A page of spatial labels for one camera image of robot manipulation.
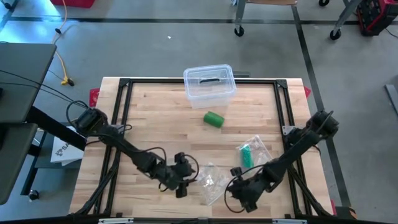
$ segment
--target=green foam block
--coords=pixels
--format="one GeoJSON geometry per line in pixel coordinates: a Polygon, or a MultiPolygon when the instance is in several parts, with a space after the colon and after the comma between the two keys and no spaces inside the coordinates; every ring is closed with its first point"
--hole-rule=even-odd
{"type": "Polygon", "coordinates": [[[246,168],[252,168],[254,166],[253,158],[251,156],[251,149],[249,145],[245,145],[241,149],[242,164],[246,168]]]}
{"type": "Polygon", "coordinates": [[[224,118],[211,111],[207,112],[203,117],[204,122],[213,125],[216,128],[221,128],[224,123],[224,118]]]}

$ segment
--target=white paper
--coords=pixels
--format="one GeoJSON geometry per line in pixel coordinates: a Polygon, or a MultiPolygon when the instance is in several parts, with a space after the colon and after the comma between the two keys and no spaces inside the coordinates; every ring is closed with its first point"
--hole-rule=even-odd
{"type": "Polygon", "coordinates": [[[62,165],[62,166],[66,166],[66,165],[68,165],[69,163],[75,162],[75,161],[76,161],[76,160],[62,161],[62,162],[61,162],[61,165],[62,165]]]}
{"type": "MultiPolygon", "coordinates": [[[[74,127],[67,127],[72,131],[75,131],[74,127]]],[[[84,152],[75,146],[69,145],[62,141],[58,137],[54,136],[54,142],[52,146],[51,162],[62,162],[64,164],[71,163],[78,159],[83,158],[84,152]]]]}

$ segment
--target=plastic lid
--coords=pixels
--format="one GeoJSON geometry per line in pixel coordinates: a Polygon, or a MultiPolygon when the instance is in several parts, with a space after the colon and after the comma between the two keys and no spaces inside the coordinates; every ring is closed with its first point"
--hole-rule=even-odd
{"type": "Polygon", "coordinates": [[[184,83],[188,98],[233,95],[236,91],[232,68],[229,65],[188,68],[184,71],[184,83]]]}

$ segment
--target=green cylinder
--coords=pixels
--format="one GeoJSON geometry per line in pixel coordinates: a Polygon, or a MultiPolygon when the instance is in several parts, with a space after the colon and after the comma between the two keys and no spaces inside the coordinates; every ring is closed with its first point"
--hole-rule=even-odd
{"type": "Polygon", "coordinates": [[[207,114],[205,114],[205,117],[203,118],[204,122],[216,127],[216,128],[220,128],[222,127],[223,123],[224,123],[224,118],[216,113],[213,113],[211,111],[207,112],[207,114]]]}

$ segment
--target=clear plastic container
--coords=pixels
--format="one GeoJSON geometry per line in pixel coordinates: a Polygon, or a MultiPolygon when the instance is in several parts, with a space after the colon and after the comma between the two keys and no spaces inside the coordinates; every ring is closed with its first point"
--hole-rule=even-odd
{"type": "Polygon", "coordinates": [[[228,105],[236,93],[229,65],[188,68],[184,71],[184,84],[193,109],[228,105]]]}

